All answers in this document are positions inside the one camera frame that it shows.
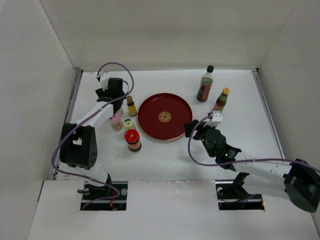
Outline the small yellow label bottle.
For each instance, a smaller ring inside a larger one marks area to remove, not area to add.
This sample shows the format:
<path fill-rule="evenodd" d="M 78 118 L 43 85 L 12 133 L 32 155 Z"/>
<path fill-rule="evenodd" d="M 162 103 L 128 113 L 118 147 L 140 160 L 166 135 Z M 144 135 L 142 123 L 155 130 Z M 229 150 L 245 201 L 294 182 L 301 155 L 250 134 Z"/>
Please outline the small yellow label bottle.
<path fill-rule="evenodd" d="M 135 106 L 135 103 L 133 101 L 132 96 L 128 95 L 126 97 L 126 100 L 127 100 L 128 114 L 131 117 L 136 116 L 137 115 L 137 109 L 136 109 L 136 106 Z"/>

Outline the red lid sauce jar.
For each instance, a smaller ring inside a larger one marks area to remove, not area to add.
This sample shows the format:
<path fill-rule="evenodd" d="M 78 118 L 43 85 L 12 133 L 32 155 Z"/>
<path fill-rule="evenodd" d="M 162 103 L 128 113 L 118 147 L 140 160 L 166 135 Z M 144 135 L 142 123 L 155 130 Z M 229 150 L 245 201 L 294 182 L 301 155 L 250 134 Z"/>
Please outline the red lid sauce jar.
<path fill-rule="evenodd" d="M 130 151 L 138 152 L 141 149 L 140 135 L 136 129 L 127 130 L 124 134 L 124 139 Z"/>

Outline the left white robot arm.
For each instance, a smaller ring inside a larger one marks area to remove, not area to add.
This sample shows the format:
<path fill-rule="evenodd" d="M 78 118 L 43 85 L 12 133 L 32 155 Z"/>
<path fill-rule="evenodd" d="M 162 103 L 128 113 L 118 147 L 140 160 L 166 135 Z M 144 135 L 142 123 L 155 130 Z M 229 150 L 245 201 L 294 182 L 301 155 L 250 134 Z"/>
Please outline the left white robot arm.
<path fill-rule="evenodd" d="M 63 175 L 83 178 L 94 183 L 95 193 L 100 199 L 108 199 L 112 195 L 112 186 L 100 181 L 97 177 L 108 175 L 99 167 L 95 167 L 98 158 L 96 132 L 109 119 L 116 120 L 119 117 L 123 100 L 131 92 L 124 92 L 125 81 L 118 77 L 107 77 L 102 80 L 101 88 L 97 89 L 97 100 L 93 108 L 82 118 L 74 123 L 65 123 L 62 127 L 60 143 L 55 150 L 59 154 L 59 161 L 74 171 L 60 169 L 56 165 L 56 157 L 51 163 L 58 173 Z"/>

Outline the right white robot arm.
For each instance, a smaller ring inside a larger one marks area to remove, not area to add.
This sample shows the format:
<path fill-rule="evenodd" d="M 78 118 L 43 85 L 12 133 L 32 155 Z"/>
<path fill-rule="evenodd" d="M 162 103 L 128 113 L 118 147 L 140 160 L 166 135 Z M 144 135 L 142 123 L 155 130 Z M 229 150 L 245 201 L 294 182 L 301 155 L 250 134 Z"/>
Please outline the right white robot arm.
<path fill-rule="evenodd" d="M 232 192 L 238 198 L 247 194 L 269 195 L 290 201 L 297 208 L 315 213 L 320 203 L 320 170 L 302 159 L 237 156 L 242 150 L 227 144 L 226 137 L 203 118 L 186 123 L 185 137 L 201 141 L 214 163 L 192 161 L 206 167 L 221 167 L 237 173 Z"/>

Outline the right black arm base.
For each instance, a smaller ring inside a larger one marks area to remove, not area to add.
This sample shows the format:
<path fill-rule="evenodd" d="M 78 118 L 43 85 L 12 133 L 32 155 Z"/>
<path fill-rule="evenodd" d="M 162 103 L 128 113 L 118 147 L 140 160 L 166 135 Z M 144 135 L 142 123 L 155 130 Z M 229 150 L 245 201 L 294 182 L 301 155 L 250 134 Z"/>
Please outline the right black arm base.
<path fill-rule="evenodd" d="M 235 179 L 215 182 L 220 211 L 265 210 L 261 194 L 249 194 L 244 188 L 248 173 L 239 173 Z"/>

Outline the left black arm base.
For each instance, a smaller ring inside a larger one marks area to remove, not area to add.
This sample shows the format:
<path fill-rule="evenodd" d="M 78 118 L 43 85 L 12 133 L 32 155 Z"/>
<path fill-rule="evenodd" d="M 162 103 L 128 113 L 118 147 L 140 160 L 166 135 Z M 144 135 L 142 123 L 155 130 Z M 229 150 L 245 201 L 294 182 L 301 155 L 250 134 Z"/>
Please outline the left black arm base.
<path fill-rule="evenodd" d="M 78 189 L 81 195 L 81 211 L 125 211 L 127 209 L 128 182 L 116 181 L 111 183 L 119 192 L 106 186 L 95 186 L 85 183 L 83 189 Z"/>

